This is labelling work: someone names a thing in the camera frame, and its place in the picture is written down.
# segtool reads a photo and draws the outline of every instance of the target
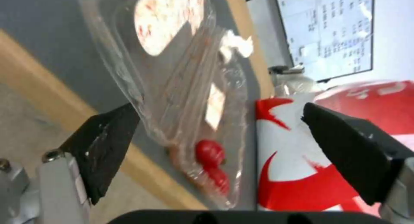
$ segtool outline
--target red logo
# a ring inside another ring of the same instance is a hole
[[[260,174],[258,202],[275,211],[322,211],[341,205],[345,211],[361,212],[353,198],[358,193],[334,165],[321,167],[309,162],[316,174],[294,181],[270,181],[269,165],[277,152],[266,161]]]
[[[290,130],[290,128],[281,120],[276,119],[274,115],[270,113],[270,109],[275,106],[283,105],[286,103],[293,103],[291,99],[281,99],[281,98],[270,98],[266,100],[256,101],[256,119],[266,119],[269,120],[280,127]]]

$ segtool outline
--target cherry tomato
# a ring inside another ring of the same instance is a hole
[[[226,173],[217,167],[203,167],[208,177],[214,181],[214,184],[220,190],[220,192],[227,196],[230,190],[230,181]]]
[[[224,150],[214,140],[200,140],[195,145],[195,158],[203,166],[218,167],[224,160]]]

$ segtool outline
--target white label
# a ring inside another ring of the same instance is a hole
[[[205,121],[216,131],[222,119],[226,95],[213,83],[208,97]]]

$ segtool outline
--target floor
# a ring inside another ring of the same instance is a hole
[[[34,177],[42,154],[60,146],[71,133],[61,130],[3,84],[0,84],[0,100],[0,157],[21,163],[29,176]],[[136,209],[167,208],[127,175],[118,172],[106,196],[92,207],[90,223],[107,223]]]

